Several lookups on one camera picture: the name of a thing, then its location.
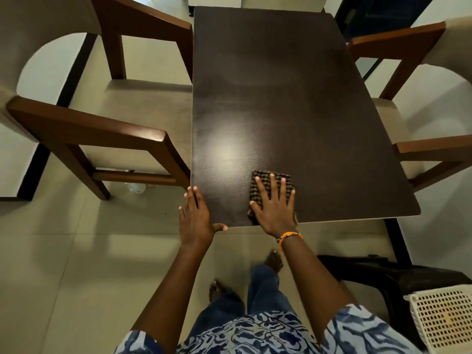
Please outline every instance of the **bracelet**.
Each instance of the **bracelet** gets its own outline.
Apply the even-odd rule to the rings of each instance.
[[[282,241],[286,239],[287,237],[290,237],[293,235],[298,235],[299,237],[303,238],[300,232],[285,232],[283,235],[280,236],[280,238],[277,239],[277,243],[280,245],[279,250],[282,251],[283,254],[285,253],[284,253],[284,250],[282,249]]]

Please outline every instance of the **person's left foot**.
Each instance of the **person's left foot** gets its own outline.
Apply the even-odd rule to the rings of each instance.
[[[213,302],[215,299],[217,299],[219,296],[221,296],[223,293],[225,293],[226,290],[225,288],[221,285],[219,280],[214,280],[213,283],[209,286],[209,302]]]
[[[280,253],[277,250],[270,251],[266,260],[264,261],[264,264],[272,268],[275,273],[279,273],[282,267],[284,267],[282,257],[280,256]]]

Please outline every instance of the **blue and white patterned shirt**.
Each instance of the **blue and white patterned shirt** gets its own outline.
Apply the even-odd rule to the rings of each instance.
[[[350,304],[328,323],[322,345],[293,313],[246,315],[191,337],[177,347],[179,354],[314,353],[421,354],[408,339],[361,305]],[[115,354],[164,354],[150,335],[134,330]]]

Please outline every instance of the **hand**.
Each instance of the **hand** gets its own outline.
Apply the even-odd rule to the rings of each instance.
[[[209,211],[205,200],[196,186],[188,187],[185,197],[185,213],[182,206],[179,210],[179,232],[181,245],[199,247],[205,250],[213,241],[215,232],[227,231],[224,224],[210,224]]]
[[[286,179],[282,178],[280,185],[280,199],[278,195],[277,181],[274,174],[270,174],[270,192],[272,198],[269,200],[267,191],[259,177],[256,177],[257,188],[261,194],[263,208],[257,202],[251,201],[251,208],[256,214],[265,233],[279,238],[285,232],[297,232],[294,219],[295,190],[292,190],[290,198],[286,197]]]

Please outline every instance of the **black plastic stool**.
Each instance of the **black plastic stool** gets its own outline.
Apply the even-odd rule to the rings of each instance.
[[[469,285],[472,280],[465,274],[449,269],[402,266],[386,257],[318,256],[337,280],[369,285],[378,289],[385,300],[390,325],[408,338],[420,350],[426,349],[410,314],[410,303],[403,296],[416,291]]]

